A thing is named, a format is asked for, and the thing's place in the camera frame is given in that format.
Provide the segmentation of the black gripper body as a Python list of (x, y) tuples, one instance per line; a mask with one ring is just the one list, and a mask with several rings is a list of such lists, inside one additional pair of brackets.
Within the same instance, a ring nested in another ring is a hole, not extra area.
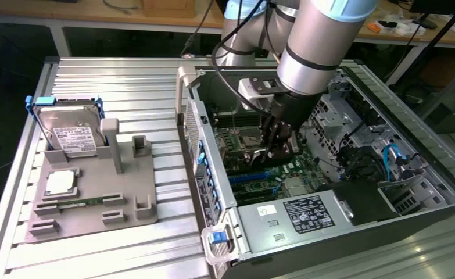
[(276, 121), (291, 125), (294, 130), (299, 130), (314, 111), (323, 93), (314, 95), (300, 95), (294, 92), (276, 94), (271, 102), (271, 115)]

